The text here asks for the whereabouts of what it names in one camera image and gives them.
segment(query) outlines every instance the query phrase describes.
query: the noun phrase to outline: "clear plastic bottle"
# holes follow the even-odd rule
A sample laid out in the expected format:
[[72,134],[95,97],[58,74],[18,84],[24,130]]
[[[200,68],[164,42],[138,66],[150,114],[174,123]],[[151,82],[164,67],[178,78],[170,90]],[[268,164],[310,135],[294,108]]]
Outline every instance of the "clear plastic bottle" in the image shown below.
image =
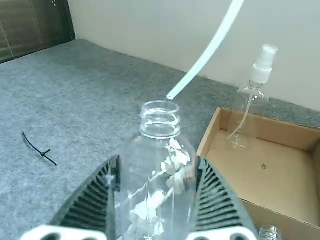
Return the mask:
[[272,225],[264,225],[259,231],[260,240],[284,240],[281,231]]
[[263,45],[256,63],[252,67],[248,84],[240,88],[234,98],[227,142],[234,149],[246,149],[258,134],[257,115],[263,116],[269,97],[263,93],[272,72],[272,64],[278,52],[276,46]]
[[192,228],[197,157],[179,111],[168,101],[144,104],[140,133],[120,154],[123,240],[184,240]]

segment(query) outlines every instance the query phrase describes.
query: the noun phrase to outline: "black zip tie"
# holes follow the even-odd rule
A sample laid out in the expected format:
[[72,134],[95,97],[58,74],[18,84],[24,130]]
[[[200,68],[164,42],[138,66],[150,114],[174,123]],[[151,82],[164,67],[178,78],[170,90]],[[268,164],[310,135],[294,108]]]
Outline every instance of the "black zip tie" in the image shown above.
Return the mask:
[[31,147],[33,147],[34,150],[36,150],[38,153],[40,153],[41,157],[48,159],[50,162],[52,162],[56,167],[58,167],[58,165],[51,160],[49,157],[46,156],[47,153],[49,153],[51,151],[51,149],[47,150],[47,151],[39,151],[35,146],[33,146],[31,144],[31,142],[28,140],[27,136],[25,135],[24,132],[22,132],[23,137],[25,138],[25,140],[28,142],[28,144],[30,144]]

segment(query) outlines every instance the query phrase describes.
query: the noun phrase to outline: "bottle mouth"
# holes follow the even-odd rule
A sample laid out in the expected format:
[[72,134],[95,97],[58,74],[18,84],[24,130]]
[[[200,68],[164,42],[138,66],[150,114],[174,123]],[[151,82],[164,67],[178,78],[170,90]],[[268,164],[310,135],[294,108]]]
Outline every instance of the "bottle mouth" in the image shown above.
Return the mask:
[[179,112],[179,106],[173,102],[157,100],[145,103],[141,108],[140,132],[155,139],[177,136],[181,131]]

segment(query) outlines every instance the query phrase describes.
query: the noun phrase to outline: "spray bottle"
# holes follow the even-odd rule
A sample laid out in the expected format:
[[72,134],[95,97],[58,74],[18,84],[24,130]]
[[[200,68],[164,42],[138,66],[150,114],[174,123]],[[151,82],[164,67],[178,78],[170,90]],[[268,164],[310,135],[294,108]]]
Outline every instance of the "spray bottle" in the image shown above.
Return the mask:
[[276,46],[262,46],[252,67],[250,80],[235,95],[226,138],[232,148],[246,149],[258,135],[256,115],[263,116],[269,102],[269,97],[263,93],[262,88],[269,80],[277,52]]

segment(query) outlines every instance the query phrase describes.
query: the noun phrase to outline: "cardboard box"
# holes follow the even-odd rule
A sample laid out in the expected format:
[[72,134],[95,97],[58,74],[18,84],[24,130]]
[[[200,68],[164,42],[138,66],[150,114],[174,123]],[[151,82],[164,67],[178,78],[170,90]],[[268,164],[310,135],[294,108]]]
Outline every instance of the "cardboard box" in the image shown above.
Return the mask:
[[275,225],[290,240],[320,239],[320,129],[257,117],[246,150],[226,137],[231,110],[217,108],[197,154],[219,169],[257,227]]

